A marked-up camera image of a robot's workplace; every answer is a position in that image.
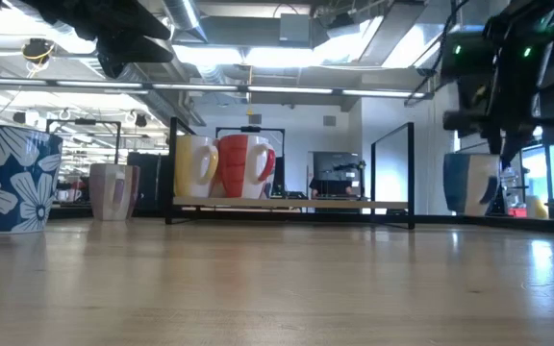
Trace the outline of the dark blue white mug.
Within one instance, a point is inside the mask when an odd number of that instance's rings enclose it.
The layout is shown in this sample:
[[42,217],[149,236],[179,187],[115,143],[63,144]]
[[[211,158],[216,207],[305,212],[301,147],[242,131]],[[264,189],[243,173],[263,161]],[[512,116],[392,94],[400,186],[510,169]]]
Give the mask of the dark blue white mug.
[[447,208],[461,215],[484,216],[499,187],[500,157],[445,154],[443,191]]

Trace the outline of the blue white floral mug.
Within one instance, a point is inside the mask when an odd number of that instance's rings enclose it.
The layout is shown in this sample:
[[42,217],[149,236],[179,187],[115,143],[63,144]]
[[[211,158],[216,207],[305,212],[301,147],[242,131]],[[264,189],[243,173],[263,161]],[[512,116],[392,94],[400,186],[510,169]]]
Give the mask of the blue white floral mug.
[[56,197],[63,139],[0,125],[0,233],[43,231]]

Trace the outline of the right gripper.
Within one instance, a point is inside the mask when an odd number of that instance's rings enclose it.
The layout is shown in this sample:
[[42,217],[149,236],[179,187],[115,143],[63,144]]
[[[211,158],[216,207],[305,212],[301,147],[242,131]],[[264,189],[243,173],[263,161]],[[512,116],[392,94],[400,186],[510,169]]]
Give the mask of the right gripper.
[[468,116],[469,129],[487,140],[491,154],[501,154],[502,167],[511,165],[523,142],[532,140],[537,127],[554,128],[554,117],[534,115],[540,103],[543,74],[535,71],[511,77],[507,71],[497,71],[491,84],[479,95],[481,100],[488,101],[485,112]]

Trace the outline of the black cabinet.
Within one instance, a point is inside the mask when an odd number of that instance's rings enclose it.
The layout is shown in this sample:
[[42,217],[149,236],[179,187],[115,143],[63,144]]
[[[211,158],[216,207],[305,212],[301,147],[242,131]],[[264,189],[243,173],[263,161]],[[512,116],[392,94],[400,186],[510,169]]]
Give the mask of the black cabinet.
[[127,157],[127,163],[139,168],[136,210],[161,210],[163,206],[161,176],[165,156],[131,152]]

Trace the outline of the grey ceiling box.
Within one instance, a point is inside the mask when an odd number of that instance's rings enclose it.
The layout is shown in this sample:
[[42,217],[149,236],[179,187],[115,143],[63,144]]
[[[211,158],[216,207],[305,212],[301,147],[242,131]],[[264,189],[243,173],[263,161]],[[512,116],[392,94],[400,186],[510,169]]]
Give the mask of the grey ceiling box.
[[280,15],[280,42],[308,45],[310,37],[311,25],[307,14],[282,13]]

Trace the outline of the mauve and white mug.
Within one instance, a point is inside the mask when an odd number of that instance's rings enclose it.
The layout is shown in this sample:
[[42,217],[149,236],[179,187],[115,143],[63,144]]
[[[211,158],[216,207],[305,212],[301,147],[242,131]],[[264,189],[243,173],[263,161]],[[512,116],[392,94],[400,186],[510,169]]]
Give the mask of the mauve and white mug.
[[88,193],[92,215],[100,221],[126,221],[139,194],[136,165],[94,163],[89,169]]

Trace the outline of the person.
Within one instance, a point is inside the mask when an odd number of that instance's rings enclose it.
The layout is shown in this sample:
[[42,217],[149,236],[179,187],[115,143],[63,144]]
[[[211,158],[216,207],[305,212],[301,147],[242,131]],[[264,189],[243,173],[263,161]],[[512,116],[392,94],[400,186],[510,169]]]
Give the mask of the person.
[[318,197],[344,197],[356,196],[351,181],[320,180],[313,178],[309,184],[312,199]]

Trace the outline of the yellow and white mug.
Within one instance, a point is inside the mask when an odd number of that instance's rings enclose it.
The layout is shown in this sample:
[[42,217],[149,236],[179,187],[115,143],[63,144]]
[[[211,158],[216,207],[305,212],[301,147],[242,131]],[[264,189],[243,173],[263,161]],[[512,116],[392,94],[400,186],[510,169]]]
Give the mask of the yellow and white mug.
[[208,136],[178,136],[175,153],[176,197],[208,198],[219,162],[217,140]]

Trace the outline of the orange and white mug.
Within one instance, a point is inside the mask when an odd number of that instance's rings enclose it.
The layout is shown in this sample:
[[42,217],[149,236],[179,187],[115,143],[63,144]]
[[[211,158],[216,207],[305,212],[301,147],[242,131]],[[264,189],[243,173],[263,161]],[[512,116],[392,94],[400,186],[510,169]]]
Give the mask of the orange and white mug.
[[255,135],[228,135],[218,141],[218,181],[226,198],[268,199],[276,165],[269,140]]

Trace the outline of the silver ventilation duct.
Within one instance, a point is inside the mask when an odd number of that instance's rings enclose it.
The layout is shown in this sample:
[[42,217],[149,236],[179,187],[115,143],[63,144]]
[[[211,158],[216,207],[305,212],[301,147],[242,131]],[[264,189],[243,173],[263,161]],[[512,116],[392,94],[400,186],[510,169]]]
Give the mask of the silver ventilation duct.
[[163,0],[163,3],[168,17],[177,30],[186,32],[203,43],[208,42],[194,0]]

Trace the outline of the long LED light bar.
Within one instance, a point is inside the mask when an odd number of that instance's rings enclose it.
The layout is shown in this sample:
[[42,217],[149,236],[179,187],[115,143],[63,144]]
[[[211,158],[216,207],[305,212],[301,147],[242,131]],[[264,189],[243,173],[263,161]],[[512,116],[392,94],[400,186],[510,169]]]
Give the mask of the long LED light bar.
[[304,87],[304,86],[260,86],[260,85],[205,85],[205,84],[178,84],[159,82],[97,82],[53,79],[23,79],[0,78],[0,87],[37,87],[37,88],[79,88],[79,89],[114,89],[117,92],[129,93],[132,91],[148,90],[177,90],[203,92],[242,92],[242,93],[284,93],[309,94],[330,96],[356,96],[377,98],[408,98],[425,99],[430,93],[408,92],[387,89],[352,89],[339,87]]

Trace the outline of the black aluminium rig frame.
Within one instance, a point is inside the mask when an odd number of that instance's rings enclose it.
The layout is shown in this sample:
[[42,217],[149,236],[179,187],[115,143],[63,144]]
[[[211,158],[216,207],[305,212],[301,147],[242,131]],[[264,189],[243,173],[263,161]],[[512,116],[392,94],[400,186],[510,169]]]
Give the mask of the black aluminium rig frame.
[[158,218],[166,224],[174,224],[175,219],[192,220],[227,220],[259,221],[290,223],[362,223],[362,224],[404,224],[406,229],[423,224],[438,225],[471,225],[499,229],[512,229],[543,234],[554,234],[554,220],[538,220],[513,217],[474,217],[448,215],[381,215],[381,214],[347,214],[347,213],[292,213],[271,211],[215,211],[215,210],[172,210],[164,215],[160,210],[135,210],[134,217]]

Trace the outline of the pale yellow bottle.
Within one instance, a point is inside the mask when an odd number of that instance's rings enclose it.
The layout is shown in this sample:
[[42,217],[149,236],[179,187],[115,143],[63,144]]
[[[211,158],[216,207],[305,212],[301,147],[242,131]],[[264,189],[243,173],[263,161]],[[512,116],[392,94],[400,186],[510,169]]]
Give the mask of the pale yellow bottle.
[[526,197],[526,211],[528,218],[534,219],[547,219],[548,211],[545,207],[544,202],[534,195],[528,195]]

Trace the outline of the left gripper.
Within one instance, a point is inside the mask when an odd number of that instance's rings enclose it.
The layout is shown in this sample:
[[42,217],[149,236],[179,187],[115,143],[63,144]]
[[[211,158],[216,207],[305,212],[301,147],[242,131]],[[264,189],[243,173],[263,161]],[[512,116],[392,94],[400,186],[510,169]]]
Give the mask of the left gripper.
[[79,0],[78,14],[86,20],[80,36],[96,41],[104,74],[117,78],[127,62],[171,62],[173,54],[159,45],[127,47],[128,30],[168,39],[170,30],[142,4],[132,0]]

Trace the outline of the wooden shelf riser black frame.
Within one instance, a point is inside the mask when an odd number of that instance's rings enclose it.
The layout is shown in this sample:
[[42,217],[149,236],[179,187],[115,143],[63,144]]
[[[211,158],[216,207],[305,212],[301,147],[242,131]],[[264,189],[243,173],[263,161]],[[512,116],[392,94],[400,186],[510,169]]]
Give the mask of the wooden shelf riser black frame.
[[184,220],[275,221],[380,224],[412,230],[415,213],[414,124],[408,130],[408,197],[405,202],[362,200],[236,199],[178,197],[169,190],[163,215],[167,225]]

